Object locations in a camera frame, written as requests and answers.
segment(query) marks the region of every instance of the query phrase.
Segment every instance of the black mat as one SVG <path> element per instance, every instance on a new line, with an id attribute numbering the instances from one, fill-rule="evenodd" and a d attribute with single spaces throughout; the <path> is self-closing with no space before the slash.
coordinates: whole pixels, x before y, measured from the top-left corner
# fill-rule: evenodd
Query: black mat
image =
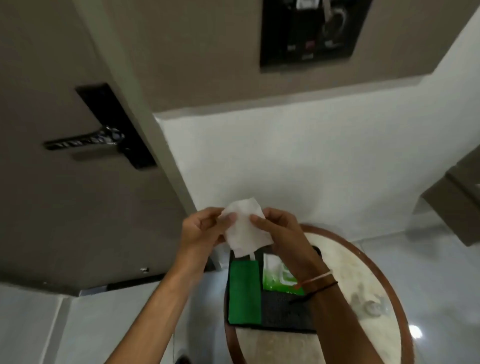
<path id="1" fill-rule="evenodd" d="M 320 250 L 314 249 L 321 256 Z M 312 317 L 306 303 L 289 303 L 291 300 L 299 296 L 291 293 L 283 293 L 276 291 L 266 291 L 263 289 L 263 268 L 264 253 L 272 254 L 270 247 L 259 249 L 255 252 L 255 259 L 258 261 L 260 270 L 260 286 L 262 299 L 262 324 L 261 325 L 232 325 L 244 328 L 254 328 L 257 330 L 269 331 L 285 331 L 298 333 L 316 333 L 313 327 Z M 249 260 L 249 257 L 235 258 L 233 252 L 230 253 L 230 263 L 233 260 Z M 228 317 L 228 309 L 230 306 L 229 288 L 230 288 L 230 271 L 228 272 L 227 281 L 227 305 L 225 312 Z"/>

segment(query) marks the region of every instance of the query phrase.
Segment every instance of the green rectangular object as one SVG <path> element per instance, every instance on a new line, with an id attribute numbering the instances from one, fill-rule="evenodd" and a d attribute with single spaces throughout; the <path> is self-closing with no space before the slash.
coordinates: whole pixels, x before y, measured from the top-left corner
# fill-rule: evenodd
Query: green rectangular object
<path id="1" fill-rule="evenodd" d="M 262 323 L 260 270 L 256 260 L 230 264 L 228 322 L 232 325 Z"/>

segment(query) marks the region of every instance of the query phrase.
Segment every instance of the forearm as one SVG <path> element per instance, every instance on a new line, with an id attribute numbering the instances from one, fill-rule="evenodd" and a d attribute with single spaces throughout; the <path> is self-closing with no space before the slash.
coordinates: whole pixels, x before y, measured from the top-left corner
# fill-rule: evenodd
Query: forearm
<path id="1" fill-rule="evenodd" d="M 152 293 L 106 364 L 158 364 L 192 286 L 188 273 L 173 267 Z"/>
<path id="2" fill-rule="evenodd" d="M 307 291 L 326 286 L 335 279 L 330 276 L 322 281 Z M 338 285 L 316 293 L 309 305 L 326 364 L 383 364 Z"/>

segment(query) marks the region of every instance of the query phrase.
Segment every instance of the white tissue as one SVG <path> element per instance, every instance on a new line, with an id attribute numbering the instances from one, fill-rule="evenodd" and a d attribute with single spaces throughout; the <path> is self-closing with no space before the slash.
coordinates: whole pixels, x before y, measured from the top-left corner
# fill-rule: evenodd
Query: white tissue
<path id="1" fill-rule="evenodd" d="M 263 246 L 273 244 L 268 232 L 260 230 L 250 222 L 251 214 L 265 218 L 262 208 L 254 198 L 232 202 L 220 217 L 231 212 L 237 213 L 237 221 L 225 232 L 225 240 L 236 258 L 250 255 Z"/>

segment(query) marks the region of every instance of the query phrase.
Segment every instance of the brown door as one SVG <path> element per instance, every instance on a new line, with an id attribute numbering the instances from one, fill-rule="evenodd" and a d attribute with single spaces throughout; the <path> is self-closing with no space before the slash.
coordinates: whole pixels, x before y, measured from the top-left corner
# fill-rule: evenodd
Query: brown door
<path id="1" fill-rule="evenodd" d="M 0 4 L 0 278 L 53 291 L 164 273 L 185 216 L 161 168 L 115 147 L 47 151 L 101 125 L 75 87 L 109 83 L 70 1 Z"/>

